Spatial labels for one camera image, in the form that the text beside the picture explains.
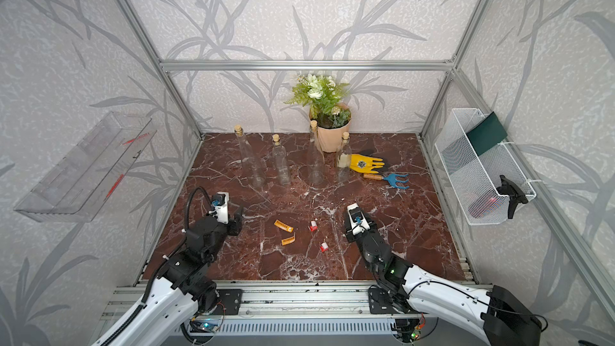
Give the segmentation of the blue hand rake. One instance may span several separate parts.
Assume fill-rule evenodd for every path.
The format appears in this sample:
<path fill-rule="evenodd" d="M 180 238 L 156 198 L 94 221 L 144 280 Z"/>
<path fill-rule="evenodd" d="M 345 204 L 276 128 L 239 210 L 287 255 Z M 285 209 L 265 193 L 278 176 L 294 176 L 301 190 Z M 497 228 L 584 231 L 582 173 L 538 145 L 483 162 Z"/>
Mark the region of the blue hand rake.
<path fill-rule="evenodd" d="M 365 179 L 385 181 L 393 188 L 397 188 L 401 190 L 408 189 L 408 186 L 406 185 L 408 182 L 407 175 L 400 175 L 400 174 L 393 174 L 393 173 L 388 174 L 387 176 L 378 175 L 378 174 L 363 174 L 363 177 Z"/>

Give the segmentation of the black spray bottle trigger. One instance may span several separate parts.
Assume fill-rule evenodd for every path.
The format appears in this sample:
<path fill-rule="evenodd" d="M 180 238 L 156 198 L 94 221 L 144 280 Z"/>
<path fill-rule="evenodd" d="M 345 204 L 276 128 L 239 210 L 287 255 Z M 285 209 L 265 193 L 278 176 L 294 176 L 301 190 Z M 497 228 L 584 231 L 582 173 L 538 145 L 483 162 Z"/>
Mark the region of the black spray bottle trigger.
<path fill-rule="evenodd" d="M 500 195 L 509 197 L 509 206 L 507 210 L 507 218 L 512 219 L 519 204 L 527 204 L 529 202 L 525 192 L 515 184 L 512 180 L 507 179 L 504 175 L 500 175 L 501 186 L 496 190 Z"/>

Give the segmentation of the glass bottle with red label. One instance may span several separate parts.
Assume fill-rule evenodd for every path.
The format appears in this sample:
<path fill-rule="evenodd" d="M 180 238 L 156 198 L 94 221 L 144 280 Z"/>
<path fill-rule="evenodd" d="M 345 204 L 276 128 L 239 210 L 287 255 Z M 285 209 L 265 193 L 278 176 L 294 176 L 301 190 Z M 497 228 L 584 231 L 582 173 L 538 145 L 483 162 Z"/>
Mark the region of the glass bottle with red label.
<path fill-rule="evenodd" d="M 261 159 L 256 155 L 256 152 L 254 152 L 243 128 L 240 125 L 235 125 L 234 131 L 239 143 L 243 170 L 251 186 L 255 189 L 261 189 L 266 183 L 266 176 Z"/>

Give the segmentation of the short glass bottle gold label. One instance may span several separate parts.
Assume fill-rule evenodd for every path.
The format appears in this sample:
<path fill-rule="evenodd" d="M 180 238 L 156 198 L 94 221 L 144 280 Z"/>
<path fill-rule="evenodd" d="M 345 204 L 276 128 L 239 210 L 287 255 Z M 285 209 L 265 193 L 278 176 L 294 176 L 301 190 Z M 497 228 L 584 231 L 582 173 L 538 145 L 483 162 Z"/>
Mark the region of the short glass bottle gold label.
<path fill-rule="evenodd" d="M 291 182 L 290 170 L 287 161 L 287 152 L 281 143 L 280 136 L 274 134 L 272 136 L 273 149 L 272 155 L 275 161 L 275 169 L 277 170 L 277 178 L 281 185 L 288 185 Z"/>

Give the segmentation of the pink flower pot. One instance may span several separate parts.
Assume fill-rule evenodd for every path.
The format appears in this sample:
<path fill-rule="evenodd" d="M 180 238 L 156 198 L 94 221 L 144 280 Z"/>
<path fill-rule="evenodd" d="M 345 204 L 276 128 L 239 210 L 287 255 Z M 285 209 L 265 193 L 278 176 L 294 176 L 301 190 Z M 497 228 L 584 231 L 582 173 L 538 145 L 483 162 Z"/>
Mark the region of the pink flower pot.
<path fill-rule="evenodd" d="M 341 145 L 342 137 L 345 132 L 349 132 L 352 112 L 345 103 L 338 103 L 334 107 L 339 111 L 337 115 L 328 115 L 323 112 L 315 113 L 309 111 L 310 120 L 317 121 L 317 138 L 323 152 L 333 153 Z"/>

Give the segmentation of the tall slim glass bottle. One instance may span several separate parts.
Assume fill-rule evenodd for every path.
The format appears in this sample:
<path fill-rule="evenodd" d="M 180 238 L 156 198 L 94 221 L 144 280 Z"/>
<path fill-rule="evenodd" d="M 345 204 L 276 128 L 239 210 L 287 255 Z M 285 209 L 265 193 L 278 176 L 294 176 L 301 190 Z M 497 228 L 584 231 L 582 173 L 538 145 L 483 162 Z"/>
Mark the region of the tall slim glass bottle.
<path fill-rule="evenodd" d="M 310 143 L 307 149 L 309 166 L 308 179 L 313 186 L 319 186 L 325 181 L 324 154 L 318 139 L 318 125 L 316 120 L 310 121 Z"/>

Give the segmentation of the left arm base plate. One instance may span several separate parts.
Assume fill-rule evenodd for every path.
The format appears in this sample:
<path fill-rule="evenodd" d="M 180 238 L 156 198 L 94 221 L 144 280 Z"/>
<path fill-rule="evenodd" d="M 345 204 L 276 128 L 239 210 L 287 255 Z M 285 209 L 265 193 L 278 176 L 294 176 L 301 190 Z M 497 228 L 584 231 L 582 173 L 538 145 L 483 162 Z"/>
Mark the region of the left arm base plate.
<path fill-rule="evenodd" d="M 242 303 L 242 289 L 220 289 L 217 291 L 218 300 L 215 310 L 211 313 L 213 316 L 238 316 Z"/>

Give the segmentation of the white mesh wall basket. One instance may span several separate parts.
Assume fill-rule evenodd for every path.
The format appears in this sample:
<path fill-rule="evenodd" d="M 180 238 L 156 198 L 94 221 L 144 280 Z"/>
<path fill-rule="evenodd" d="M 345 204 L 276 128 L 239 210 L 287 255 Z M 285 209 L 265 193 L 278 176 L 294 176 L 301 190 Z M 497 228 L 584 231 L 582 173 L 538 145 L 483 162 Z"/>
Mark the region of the white mesh wall basket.
<path fill-rule="evenodd" d="M 435 142 L 464 217 L 474 226 L 509 220 L 509 197 L 496 190 L 501 186 L 500 175 L 517 184 L 529 202 L 536 198 L 533 185 L 513 158 L 506 139 L 481 156 L 474 151 L 466 134 L 488 115 L 476 108 L 453 108 Z"/>

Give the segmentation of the aluminium front rail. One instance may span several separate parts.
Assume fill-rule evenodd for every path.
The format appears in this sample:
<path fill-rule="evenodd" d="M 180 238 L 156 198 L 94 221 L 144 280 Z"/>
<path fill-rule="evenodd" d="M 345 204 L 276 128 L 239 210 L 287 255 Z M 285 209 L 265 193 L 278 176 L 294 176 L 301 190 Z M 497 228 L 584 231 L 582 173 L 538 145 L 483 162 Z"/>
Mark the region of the aluminium front rail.
<path fill-rule="evenodd" d="M 242 289 L 238 316 L 211 319 L 368 318 L 371 281 L 219 281 L 220 289 Z"/>

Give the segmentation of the peeled gold label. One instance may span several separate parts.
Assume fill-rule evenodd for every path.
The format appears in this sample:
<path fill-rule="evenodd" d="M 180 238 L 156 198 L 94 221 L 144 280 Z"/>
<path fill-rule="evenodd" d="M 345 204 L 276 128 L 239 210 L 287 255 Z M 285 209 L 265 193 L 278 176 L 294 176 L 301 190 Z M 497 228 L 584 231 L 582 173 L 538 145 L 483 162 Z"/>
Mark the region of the peeled gold label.
<path fill-rule="evenodd" d="M 296 236 L 295 236 L 295 235 L 293 235 L 293 236 L 291 236 L 291 237 L 288 237 L 288 238 L 286 238 L 286 239 L 281 240 L 281 244 L 282 244 L 283 246 L 287 246 L 287 245 L 289 245 L 289 244 L 291 244 L 291 243 L 294 243 L 295 241 L 296 241 Z"/>

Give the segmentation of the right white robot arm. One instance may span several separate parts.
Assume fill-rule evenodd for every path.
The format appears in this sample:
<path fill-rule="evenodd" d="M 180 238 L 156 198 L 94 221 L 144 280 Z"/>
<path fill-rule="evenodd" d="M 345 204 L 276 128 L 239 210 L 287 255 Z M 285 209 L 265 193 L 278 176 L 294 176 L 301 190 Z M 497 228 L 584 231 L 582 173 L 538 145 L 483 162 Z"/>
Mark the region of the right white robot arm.
<path fill-rule="evenodd" d="M 387 304 L 398 312 L 434 315 L 488 345 L 538 345 L 549 327 L 546 318 L 501 286 L 464 287 L 397 256 L 356 203 L 347 206 L 344 235 L 357 245 Z"/>

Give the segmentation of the yellow gardening glove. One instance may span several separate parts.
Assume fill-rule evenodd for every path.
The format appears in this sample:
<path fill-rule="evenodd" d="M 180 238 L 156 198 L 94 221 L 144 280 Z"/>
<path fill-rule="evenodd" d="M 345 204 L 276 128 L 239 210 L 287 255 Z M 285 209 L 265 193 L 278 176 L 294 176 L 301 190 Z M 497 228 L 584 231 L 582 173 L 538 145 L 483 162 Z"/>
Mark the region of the yellow gardening glove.
<path fill-rule="evenodd" d="M 352 154 L 350 169 L 360 174 L 377 174 L 385 168 L 385 162 L 381 158 L 367 155 Z"/>

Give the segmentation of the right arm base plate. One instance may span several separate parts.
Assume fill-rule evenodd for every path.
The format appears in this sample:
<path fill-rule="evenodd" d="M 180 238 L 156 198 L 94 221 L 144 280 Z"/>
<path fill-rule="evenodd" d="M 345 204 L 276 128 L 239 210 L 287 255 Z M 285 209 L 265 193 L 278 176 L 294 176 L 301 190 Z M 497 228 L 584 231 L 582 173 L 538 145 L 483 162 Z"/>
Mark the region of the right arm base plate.
<path fill-rule="evenodd" d="M 391 296 L 382 288 L 372 285 L 368 288 L 369 312 L 377 314 L 407 314 L 404 307 L 396 305 Z"/>

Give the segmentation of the green artificial plant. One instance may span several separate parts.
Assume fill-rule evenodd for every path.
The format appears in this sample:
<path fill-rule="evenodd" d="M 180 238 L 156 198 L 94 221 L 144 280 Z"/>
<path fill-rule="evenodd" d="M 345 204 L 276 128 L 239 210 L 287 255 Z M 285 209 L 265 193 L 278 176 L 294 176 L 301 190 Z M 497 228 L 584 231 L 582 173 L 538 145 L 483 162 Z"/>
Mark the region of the green artificial plant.
<path fill-rule="evenodd" d="M 337 83 L 326 75 L 301 75 L 292 88 L 288 105 L 309 106 L 311 119 L 321 128 L 336 129 L 346 126 L 352 117 L 349 109 L 341 107 L 349 94 L 348 83 Z"/>

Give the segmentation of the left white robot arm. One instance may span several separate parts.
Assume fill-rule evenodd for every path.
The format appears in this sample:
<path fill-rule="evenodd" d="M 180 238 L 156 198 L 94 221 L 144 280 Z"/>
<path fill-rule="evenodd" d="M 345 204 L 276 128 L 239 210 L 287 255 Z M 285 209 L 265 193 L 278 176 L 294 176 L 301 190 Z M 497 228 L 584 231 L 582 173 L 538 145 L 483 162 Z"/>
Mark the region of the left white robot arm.
<path fill-rule="evenodd" d="M 193 317 L 216 309 L 226 314 L 226 303 L 238 309 L 240 290 L 219 292 L 207 274 L 224 241 L 239 235 L 242 223 L 240 207 L 226 224 L 209 213 L 187 225 L 183 241 L 148 281 L 142 297 L 94 344 L 160 345 Z"/>

